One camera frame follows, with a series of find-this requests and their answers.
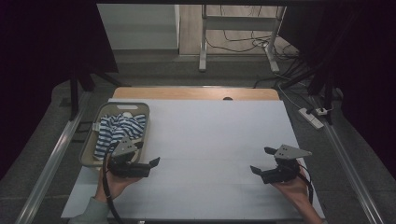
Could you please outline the person's right hand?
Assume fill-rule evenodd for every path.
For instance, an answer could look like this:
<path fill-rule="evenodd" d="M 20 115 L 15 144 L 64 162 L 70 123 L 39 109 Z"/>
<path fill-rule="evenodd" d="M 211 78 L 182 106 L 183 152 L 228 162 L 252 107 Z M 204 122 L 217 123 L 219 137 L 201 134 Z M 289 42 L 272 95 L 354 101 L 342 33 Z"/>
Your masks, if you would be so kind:
<path fill-rule="evenodd" d="M 303 169 L 296 178 L 280 183 L 273 183 L 275 187 L 295 208 L 311 205 L 309 199 L 308 186 L 306 184 L 306 175 Z"/>

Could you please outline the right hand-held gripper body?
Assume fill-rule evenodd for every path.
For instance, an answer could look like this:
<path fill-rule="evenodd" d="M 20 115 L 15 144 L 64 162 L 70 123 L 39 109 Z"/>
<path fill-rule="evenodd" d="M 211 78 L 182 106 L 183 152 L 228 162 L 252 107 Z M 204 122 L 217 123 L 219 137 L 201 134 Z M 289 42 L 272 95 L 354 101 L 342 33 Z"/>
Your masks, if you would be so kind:
<path fill-rule="evenodd" d="M 276 168 L 262 172 L 264 184 L 287 182 L 297 177 L 300 173 L 299 158 L 311 156 L 312 152 L 297 147 L 281 145 L 274 156 Z"/>

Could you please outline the beige plastic basket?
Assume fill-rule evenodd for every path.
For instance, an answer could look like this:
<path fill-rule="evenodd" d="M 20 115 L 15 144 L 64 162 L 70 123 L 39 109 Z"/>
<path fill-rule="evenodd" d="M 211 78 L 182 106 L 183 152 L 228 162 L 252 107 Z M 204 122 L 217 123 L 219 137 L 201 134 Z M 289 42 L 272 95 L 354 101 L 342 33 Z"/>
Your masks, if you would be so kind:
<path fill-rule="evenodd" d="M 118 103 L 118 102 L 110 102 L 103 104 L 92 122 L 92 126 L 94 123 L 98 122 L 101 117 L 104 115 L 117 115 L 122 112 L 130 112 L 132 115 L 144 114 L 147 118 L 146 127 L 143 132 L 143 136 L 139 139 L 132 140 L 133 143 L 136 142 L 145 142 L 146 141 L 146 132 L 149 127 L 149 106 L 145 103 Z M 93 156 L 93 152 L 95 150 L 95 145 L 98 139 L 98 133 L 93 129 L 89 130 L 89 134 L 85 141 L 84 147 L 80 152 L 79 161 L 83 166 L 86 167 L 100 167 L 102 165 L 102 161 L 97 160 Z"/>

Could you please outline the white cabinet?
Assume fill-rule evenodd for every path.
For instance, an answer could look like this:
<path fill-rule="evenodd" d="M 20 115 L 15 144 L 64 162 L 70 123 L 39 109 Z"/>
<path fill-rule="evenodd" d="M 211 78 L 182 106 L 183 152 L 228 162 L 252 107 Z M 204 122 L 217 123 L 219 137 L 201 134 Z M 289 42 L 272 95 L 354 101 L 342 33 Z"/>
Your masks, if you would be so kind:
<path fill-rule="evenodd" d="M 97 7 L 113 49 L 179 48 L 179 5 L 98 4 Z"/>

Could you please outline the person's left hand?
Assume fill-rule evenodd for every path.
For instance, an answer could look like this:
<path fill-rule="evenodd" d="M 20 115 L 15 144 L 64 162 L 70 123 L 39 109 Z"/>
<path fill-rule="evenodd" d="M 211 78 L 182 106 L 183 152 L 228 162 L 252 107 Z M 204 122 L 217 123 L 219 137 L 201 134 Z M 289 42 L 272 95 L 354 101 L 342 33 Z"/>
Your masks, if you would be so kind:
<path fill-rule="evenodd" d="M 119 197 L 128 186 L 141 180 L 141 177 L 120 178 L 113 175 L 111 172 L 104 171 L 104 168 L 101 168 L 99 172 L 98 186 L 93 196 L 96 201 L 101 203 L 107 202 L 107 196 L 103 184 L 104 175 L 106 175 L 109 195 L 113 199 Z"/>

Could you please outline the metal floor rail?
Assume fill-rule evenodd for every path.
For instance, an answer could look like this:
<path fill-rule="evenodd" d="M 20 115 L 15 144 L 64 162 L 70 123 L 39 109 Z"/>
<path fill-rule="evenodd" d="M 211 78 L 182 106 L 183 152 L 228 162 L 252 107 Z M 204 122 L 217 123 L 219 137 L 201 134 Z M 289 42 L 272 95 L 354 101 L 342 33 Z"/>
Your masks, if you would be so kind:
<path fill-rule="evenodd" d="M 360 133 L 344 117 L 341 102 L 331 103 L 331 109 L 330 121 L 322 121 L 334 153 L 369 223 L 387 224 L 375 193 L 383 188 L 381 181 L 389 177 L 388 171 Z"/>
<path fill-rule="evenodd" d="M 72 120 L 69 120 L 66 123 L 63 132 L 49 155 L 46 165 L 35 182 L 35 185 L 14 224 L 31 224 L 33 222 L 35 215 L 50 187 L 50 183 L 60 166 L 64 153 L 72 140 L 73 134 L 86 111 L 91 96 L 91 92 L 84 91 L 81 94 L 78 100 L 79 111 Z"/>

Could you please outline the wooden table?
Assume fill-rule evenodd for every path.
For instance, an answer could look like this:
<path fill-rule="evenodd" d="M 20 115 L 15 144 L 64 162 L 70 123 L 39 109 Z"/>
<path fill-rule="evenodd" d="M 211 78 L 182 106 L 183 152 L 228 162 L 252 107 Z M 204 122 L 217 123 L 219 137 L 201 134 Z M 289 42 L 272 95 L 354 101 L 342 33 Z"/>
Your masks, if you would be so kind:
<path fill-rule="evenodd" d="M 115 99 L 161 100 L 253 100 L 279 101 L 272 89 L 217 88 L 217 87 L 120 87 L 113 93 Z"/>

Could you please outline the white power strip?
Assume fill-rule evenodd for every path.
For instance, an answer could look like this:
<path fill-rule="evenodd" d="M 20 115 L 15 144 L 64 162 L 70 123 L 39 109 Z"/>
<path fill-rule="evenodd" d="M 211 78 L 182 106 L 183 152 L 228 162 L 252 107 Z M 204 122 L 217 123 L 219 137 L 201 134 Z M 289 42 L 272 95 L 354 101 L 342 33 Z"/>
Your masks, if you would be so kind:
<path fill-rule="evenodd" d="M 323 123 L 312 113 L 309 113 L 306 108 L 301 108 L 298 110 L 298 112 L 316 130 L 320 130 L 324 127 Z"/>

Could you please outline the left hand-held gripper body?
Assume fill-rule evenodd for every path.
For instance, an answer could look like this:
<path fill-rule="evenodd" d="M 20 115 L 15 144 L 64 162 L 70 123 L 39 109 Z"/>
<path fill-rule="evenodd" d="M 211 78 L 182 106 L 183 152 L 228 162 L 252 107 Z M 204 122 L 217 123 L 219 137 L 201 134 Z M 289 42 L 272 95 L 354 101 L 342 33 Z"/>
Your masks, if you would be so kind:
<path fill-rule="evenodd" d="M 140 149 L 134 146 L 129 137 L 123 137 L 119 142 L 109 147 L 107 169 L 120 178 L 148 177 L 150 165 L 140 163 Z"/>

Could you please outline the blue white striped garment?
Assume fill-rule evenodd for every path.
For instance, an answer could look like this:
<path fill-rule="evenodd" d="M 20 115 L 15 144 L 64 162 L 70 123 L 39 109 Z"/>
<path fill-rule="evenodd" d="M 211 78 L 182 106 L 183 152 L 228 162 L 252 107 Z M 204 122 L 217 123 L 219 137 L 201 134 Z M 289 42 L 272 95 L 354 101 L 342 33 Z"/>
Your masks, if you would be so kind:
<path fill-rule="evenodd" d="M 147 118 L 144 114 L 132 115 L 130 112 L 122 112 L 117 115 L 104 115 L 93 124 L 92 129 L 98 133 L 93 156 L 101 161 L 107 148 L 123 137 L 128 136 L 135 140 L 143 136 Z"/>

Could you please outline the white metal desk frame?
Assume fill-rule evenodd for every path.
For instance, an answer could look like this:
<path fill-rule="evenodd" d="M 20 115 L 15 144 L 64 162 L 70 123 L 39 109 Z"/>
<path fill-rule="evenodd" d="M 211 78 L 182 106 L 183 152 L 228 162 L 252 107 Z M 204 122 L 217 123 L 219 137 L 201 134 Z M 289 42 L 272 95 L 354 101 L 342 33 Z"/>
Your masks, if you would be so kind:
<path fill-rule="evenodd" d="M 276 37 L 283 19 L 285 7 L 278 7 L 273 18 L 263 17 L 228 17 L 210 16 L 207 14 L 207 5 L 201 6 L 202 12 L 202 39 L 199 56 L 199 71 L 206 70 L 206 32 L 208 30 L 229 30 L 229 31 L 262 31 L 270 32 L 270 40 L 264 48 L 270 68 L 274 73 L 279 72 L 274 51 Z"/>

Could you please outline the white table mat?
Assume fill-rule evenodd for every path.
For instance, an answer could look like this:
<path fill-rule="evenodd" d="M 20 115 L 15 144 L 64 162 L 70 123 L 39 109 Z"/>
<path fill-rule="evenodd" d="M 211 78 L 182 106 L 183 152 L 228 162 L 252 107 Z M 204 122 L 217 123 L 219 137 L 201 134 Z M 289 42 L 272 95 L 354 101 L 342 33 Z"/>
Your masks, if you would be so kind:
<path fill-rule="evenodd" d="M 158 221 L 297 220 L 298 212 L 251 172 L 273 169 L 266 147 L 296 146 L 281 101 L 149 100 L 142 156 L 157 167 L 115 199 L 121 217 Z"/>

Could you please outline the dark curtain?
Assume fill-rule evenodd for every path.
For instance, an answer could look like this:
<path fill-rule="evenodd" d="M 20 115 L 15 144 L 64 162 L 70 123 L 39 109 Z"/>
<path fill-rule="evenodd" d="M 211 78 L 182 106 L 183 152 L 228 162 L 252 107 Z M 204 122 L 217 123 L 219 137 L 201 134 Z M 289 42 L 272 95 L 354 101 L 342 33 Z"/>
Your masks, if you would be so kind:
<path fill-rule="evenodd" d="M 98 0 L 0 0 L 0 179 L 72 76 L 118 70 Z"/>
<path fill-rule="evenodd" d="M 396 0 L 359 1 L 331 62 L 334 84 L 344 116 L 396 177 Z M 315 66 L 351 13 L 351 6 L 288 7 L 280 36 Z"/>

